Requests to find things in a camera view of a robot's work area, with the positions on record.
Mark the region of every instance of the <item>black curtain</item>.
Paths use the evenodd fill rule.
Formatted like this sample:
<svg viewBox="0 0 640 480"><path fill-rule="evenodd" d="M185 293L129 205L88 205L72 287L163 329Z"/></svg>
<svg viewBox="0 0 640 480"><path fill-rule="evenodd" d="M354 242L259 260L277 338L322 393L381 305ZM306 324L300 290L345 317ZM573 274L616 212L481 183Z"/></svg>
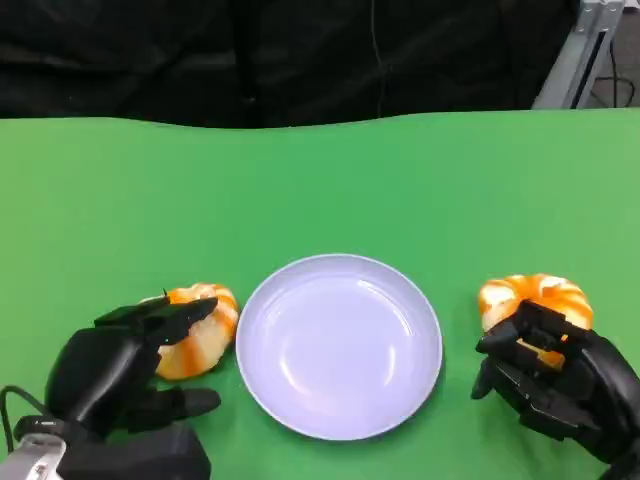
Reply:
<svg viewBox="0 0 640 480"><path fill-rule="evenodd" d="M4 0L0 117L295 126L531 106L574 0Z"/></svg>

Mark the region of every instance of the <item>orange striped bread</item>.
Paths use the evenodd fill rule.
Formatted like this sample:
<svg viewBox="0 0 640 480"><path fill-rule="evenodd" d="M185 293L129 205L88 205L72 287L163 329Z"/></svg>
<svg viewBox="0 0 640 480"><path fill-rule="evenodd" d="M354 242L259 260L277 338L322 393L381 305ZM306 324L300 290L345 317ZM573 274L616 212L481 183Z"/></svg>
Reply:
<svg viewBox="0 0 640 480"><path fill-rule="evenodd" d="M568 322L585 330L593 328L593 311L584 292L565 278L539 273L489 280L482 286L478 294L478 306L484 331L489 331L511 316L522 300L530 300L562 313ZM538 357L545 363L555 368L562 367L564 357L561 354L521 343L537 351Z"/></svg>
<svg viewBox="0 0 640 480"><path fill-rule="evenodd" d="M196 283L169 293L171 303L187 303L201 298L218 298L211 315L195 323L189 336L175 345L160 347L162 357L156 373L167 380L181 380L213 368L233 339L238 322L238 304L223 285Z"/></svg>

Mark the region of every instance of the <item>wire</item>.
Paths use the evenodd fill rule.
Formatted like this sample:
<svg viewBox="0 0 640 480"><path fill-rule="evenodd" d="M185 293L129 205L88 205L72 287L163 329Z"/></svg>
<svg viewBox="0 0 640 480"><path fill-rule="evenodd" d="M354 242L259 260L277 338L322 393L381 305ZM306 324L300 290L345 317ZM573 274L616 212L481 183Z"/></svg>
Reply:
<svg viewBox="0 0 640 480"><path fill-rule="evenodd" d="M46 414L48 412L47 407L36 400L33 395L26 392L20 387L16 387L15 385L7 385L2 390L0 390L0 416L2 416L2 428L4 430L4 438L7 441L7 451L11 453L13 452L13 434L11 433L11 422L9 420L9 412L7 411L7 395L9 393L15 393L16 395L22 397L24 400L29 402L29 404L31 404L33 408L35 408L42 414Z"/></svg>
<svg viewBox="0 0 640 480"><path fill-rule="evenodd" d="M376 38L376 0L371 0L369 27L371 29L373 53L376 55L376 62L378 63L378 76L380 77L380 94L378 95L378 104L376 106L376 114L378 115L378 118L380 118L382 117L382 102L384 101L384 96L387 91L387 76L384 71L382 57L380 56L380 49L378 48L378 39Z"/></svg>
<svg viewBox="0 0 640 480"><path fill-rule="evenodd" d="M596 78L597 82L604 81L604 80L611 81L611 80L614 80L614 77L613 76L609 76L609 77L598 77L598 78ZM633 103L633 99L636 96L636 85L635 85L635 83L633 83L632 80L630 80L628 78L625 78L625 77L621 77L621 76L618 76L618 82L619 83L624 83L625 85L629 86L629 89L630 89L629 98L627 99L627 102L624 104L624 108L630 107L631 104ZM606 103L601 98L598 98L598 97L596 97L596 98L600 103L603 103L605 106L607 106Z"/></svg>
<svg viewBox="0 0 640 480"><path fill-rule="evenodd" d="M609 56L611 57L611 71L613 73L613 108L618 108L618 65L613 51L613 40L609 43Z"/></svg>
<svg viewBox="0 0 640 480"><path fill-rule="evenodd" d="M613 75L597 77L596 81L613 81L613 108L618 108L618 84L624 83L625 85L628 85L630 89L629 98L624 104L624 108L630 107L633 103L633 99L636 96L636 85L631 79L618 75L618 62L616 61L613 41L611 41L611 43L609 44L609 56L611 57L611 72L613 73ZM596 95L593 91L591 92L591 96L598 100L598 102L600 102L605 107L609 107L609 105L607 105L606 102L602 100L602 98L600 98L598 95Z"/></svg>

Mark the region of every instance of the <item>green tablecloth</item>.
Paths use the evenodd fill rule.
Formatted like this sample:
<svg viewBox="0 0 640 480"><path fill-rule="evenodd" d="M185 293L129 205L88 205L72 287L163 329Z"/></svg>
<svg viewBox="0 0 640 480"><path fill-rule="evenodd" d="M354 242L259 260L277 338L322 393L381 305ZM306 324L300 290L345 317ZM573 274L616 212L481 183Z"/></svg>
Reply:
<svg viewBox="0 0 640 480"><path fill-rule="evenodd" d="M475 295L548 272L581 285L596 326L640 367L640 110L437 114L222 131L110 120L0 123L0 383L42 397L77 328L196 281L241 302L274 269L352 252L429 297L445 369L427 404L370 441L304 438L263 413L234 360L193 384L224 405L194 421L214 478L595 478L572 442L471 402ZM13 419L28 409L10 403Z"/></svg>

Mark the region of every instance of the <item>plate rim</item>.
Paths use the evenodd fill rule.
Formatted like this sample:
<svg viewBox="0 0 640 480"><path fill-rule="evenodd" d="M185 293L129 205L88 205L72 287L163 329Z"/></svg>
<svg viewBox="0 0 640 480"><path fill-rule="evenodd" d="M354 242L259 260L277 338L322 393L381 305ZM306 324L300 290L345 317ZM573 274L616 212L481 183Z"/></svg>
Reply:
<svg viewBox="0 0 640 480"><path fill-rule="evenodd" d="M291 425L289 422L283 420L280 416L276 415L271 409L267 408L267 406L264 405L264 403L261 401L259 396L256 394L256 392L253 390L253 388L249 385L249 382L247 381L246 369L245 369L243 361L242 361L242 357L243 357L243 354L241 353L242 352L242 348L241 348L242 343L238 341L238 339L240 338L241 331L242 331L242 325L243 325L242 317L244 316L244 312L246 311L246 308L251 304L252 301L255 301L254 297L260 292L260 290L262 290L265 287L265 285L267 285L267 283L273 277L279 275L281 272L283 272L285 270L288 270L290 268L295 267L296 265L298 265L300 263L316 261L316 260L322 260L322 259L325 259L325 258L356 258L356 259L359 259L359 260L364 260L366 262L374 263L374 264L378 265L379 267L385 268L387 270L391 270L393 273L395 273L400 278L402 278L405 282L407 282L414 290L416 290L418 292L420 297L422 297L422 300L425 302L425 304L426 304L426 306L428 308L428 311L433 316L433 319L434 319L434 322L435 322L435 326L436 326L436 331L437 331L437 337L438 337L437 338L437 340L438 340L438 342L437 342L437 345L438 345L438 357L437 357L436 374L433 376L432 381L429 382L429 384L425 388L424 393L422 395L420 395L420 400L418 402L416 402L416 405L412 405L411 408L409 409L409 413L407 415L404 415L399 421L390 422L389 425L384 425L383 427L380 427L380 428L374 430L371 433L368 433L368 434L365 434L365 435L353 436L353 437L350 437L350 438L331 438L331 437L328 437L328 436L319 435L317 433L312 433L312 432L309 432L309 431L305 431L305 429L298 428L298 427L296 427L294 425ZM404 273L402 273L398 269L392 267L391 265L388 265L388 264L386 264L384 262L381 262L381 261L376 260L376 259L371 258L371 257L367 257L367 256L364 256L364 255L357 255L357 254L353 254L353 253L323 253L323 254L319 254L319 255L311 255L311 256L308 256L308 257L299 258L297 260L289 262L286 265L284 265L284 266L278 268L277 270L275 270L274 272L272 272L269 276L267 276L267 278L265 278L262 282L260 282L260 284L253 290L253 292L249 296L249 299L245 303L244 308L242 309L242 312L240 313L240 317L238 319L238 329L236 331L235 345L236 345L236 349L235 349L236 361L237 361L237 364L238 364L238 369L240 370L240 376L242 377L242 382L244 383L245 388L251 394L251 397L253 398L253 400L260 406L260 408L264 412L266 412L272 419L276 420L278 423L280 423L281 425L287 427L288 429L293 430L294 432L297 432L297 433L299 433L301 435L304 435L306 437L316 438L316 439L319 439L319 440L326 440L326 441L331 441L331 442L350 442L350 441L358 441L358 440L364 440L364 439L367 439L367 438L377 437L377 436L382 435L382 434L384 434L384 433L386 433L386 432L388 432L390 430L393 430L396 427L399 427L404 422L406 422L407 420L412 418L417 413L417 411L420 409L420 407L422 407L422 405L424 405L424 403L429 399L429 397L433 393L433 390L434 390L434 388L436 386L436 383L438 382L438 379L440 378L440 374L442 372L443 350L444 350L443 339L442 339L442 329L440 328L440 321L438 320L438 315L436 314L436 311L433 308L433 306L431 305L431 302L429 302L429 299L422 292L422 290L420 290L420 288L408 276L406 276Z"/></svg>

